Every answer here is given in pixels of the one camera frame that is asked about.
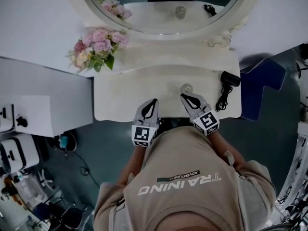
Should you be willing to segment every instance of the vanity table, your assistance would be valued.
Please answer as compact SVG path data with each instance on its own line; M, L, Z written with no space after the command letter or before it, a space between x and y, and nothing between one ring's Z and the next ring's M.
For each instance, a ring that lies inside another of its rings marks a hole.
M132 121L139 105L159 100L159 117L188 117L180 101L185 83L214 108L221 95L220 75L240 75L233 31L247 23L257 0L144 0L125 3L126 20L108 12L98 0L69 0L88 27L111 27L128 32L128 46L115 53L113 70L102 68L94 77L94 115L97 120ZM216 14L207 12L211 5ZM228 96L218 117L241 115L241 88Z

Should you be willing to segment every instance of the white cabinet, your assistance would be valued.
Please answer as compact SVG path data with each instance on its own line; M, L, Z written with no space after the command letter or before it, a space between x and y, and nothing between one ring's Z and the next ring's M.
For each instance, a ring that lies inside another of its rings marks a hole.
M14 104L16 131L54 137L93 122L92 80L0 58L0 105Z

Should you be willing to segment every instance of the person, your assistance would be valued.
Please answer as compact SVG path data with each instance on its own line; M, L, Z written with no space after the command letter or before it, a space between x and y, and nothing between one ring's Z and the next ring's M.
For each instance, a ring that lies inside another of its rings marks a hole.
M267 168L246 162L218 131L183 126L136 147L116 184L103 183L95 231L256 231L275 188Z

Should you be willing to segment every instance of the white appliance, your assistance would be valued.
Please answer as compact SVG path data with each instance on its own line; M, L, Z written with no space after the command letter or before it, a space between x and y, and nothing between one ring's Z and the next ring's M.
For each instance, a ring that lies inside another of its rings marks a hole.
M0 175L12 174L39 163L39 154L29 134L18 134L0 142Z
M13 128L13 105L0 105L0 133L7 132Z

